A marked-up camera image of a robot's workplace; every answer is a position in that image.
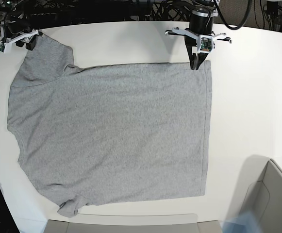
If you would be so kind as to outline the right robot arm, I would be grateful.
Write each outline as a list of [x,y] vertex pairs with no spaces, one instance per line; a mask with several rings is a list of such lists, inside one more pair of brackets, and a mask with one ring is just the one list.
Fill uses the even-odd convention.
[[25,0],[17,2],[7,0],[0,3],[0,13],[3,13],[0,22],[0,52],[2,53],[10,52],[13,44],[33,51],[37,38],[43,35],[30,23],[29,17],[25,14],[25,3]]

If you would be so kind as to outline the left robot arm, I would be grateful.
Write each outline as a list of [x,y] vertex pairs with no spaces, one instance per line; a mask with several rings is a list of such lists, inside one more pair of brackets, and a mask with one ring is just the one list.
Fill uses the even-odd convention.
[[189,27],[180,29],[174,27],[166,30],[165,35],[183,36],[189,57],[190,68],[198,70],[208,54],[215,48],[215,41],[231,43],[232,40],[225,33],[215,34],[212,31],[216,13],[203,4],[197,4],[191,10]]

